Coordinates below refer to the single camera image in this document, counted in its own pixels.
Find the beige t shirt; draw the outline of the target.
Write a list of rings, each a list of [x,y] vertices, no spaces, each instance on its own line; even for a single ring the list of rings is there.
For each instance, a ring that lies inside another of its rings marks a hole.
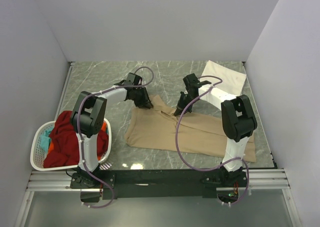
[[[130,147],[177,151],[175,144],[177,116],[175,109],[166,105],[159,95],[150,97],[153,108],[133,107],[131,120],[124,135]],[[201,113],[183,115],[178,131],[178,146],[183,153],[224,157],[227,137],[222,120]]]

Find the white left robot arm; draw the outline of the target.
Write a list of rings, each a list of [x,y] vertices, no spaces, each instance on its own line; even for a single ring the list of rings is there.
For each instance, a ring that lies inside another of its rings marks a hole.
[[[109,89],[94,93],[83,91],[79,94],[70,116],[70,123],[78,140],[78,167],[86,171],[82,176],[82,182],[88,188],[94,188],[100,182],[100,175],[94,171],[99,167],[98,133],[104,123],[107,105],[131,100],[137,108],[153,108],[146,86],[142,81],[141,76],[130,72],[126,79]]]

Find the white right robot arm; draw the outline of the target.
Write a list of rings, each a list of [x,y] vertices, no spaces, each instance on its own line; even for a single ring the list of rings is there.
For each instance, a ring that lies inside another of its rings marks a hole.
[[[209,172],[225,169],[219,174],[222,185],[230,187],[237,181],[236,171],[247,163],[244,161],[245,148],[257,129],[258,123],[249,97],[245,94],[236,96],[216,88],[223,80],[211,75],[210,78],[218,80],[212,83],[208,80],[200,81],[194,73],[183,78],[185,92],[180,93],[174,116],[178,117],[175,130],[175,147],[182,162],[189,168],[199,172]],[[179,127],[186,112],[192,111],[192,106],[198,100],[204,100],[221,111],[222,128],[227,137],[225,155],[222,163],[213,168],[196,168],[183,158],[178,143]]]

